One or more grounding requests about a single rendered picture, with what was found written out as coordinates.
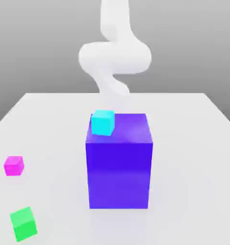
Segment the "small cyan cube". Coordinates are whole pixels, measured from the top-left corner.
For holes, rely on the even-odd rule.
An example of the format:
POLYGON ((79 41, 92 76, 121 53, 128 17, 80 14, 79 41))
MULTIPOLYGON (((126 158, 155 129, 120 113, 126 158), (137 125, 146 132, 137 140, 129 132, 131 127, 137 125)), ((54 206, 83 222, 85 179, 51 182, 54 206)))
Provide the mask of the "small cyan cube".
POLYGON ((111 136, 115 128, 115 113, 111 110, 96 110, 91 116, 92 134, 111 136))

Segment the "small magenta cube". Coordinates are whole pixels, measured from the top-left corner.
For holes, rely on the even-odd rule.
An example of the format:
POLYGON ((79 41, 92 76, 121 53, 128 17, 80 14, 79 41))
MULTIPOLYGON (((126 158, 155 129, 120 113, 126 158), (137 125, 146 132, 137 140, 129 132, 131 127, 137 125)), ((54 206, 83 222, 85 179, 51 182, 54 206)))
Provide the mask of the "small magenta cube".
POLYGON ((8 156, 4 162, 6 176, 20 176, 24 170, 22 156, 8 156))

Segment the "small green cube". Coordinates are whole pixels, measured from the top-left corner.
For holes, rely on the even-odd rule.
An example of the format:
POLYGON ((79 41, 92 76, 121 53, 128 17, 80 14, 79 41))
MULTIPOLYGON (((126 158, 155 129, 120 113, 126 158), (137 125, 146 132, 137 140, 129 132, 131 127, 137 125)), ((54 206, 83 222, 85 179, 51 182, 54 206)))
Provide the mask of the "small green cube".
POLYGON ((37 234, 35 218, 30 207, 11 213, 10 219, 17 242, 37 234))

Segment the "large purple box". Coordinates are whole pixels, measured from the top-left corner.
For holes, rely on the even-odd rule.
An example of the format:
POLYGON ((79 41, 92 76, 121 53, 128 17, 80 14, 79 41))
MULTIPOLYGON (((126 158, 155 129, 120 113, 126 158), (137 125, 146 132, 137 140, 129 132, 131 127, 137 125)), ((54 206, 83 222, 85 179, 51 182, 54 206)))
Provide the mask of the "large purple box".
POLYGON ((146 209, 153 139, 146 114, 116 114, 110 136, 87 131, 86 166, 91 209, 146 209))

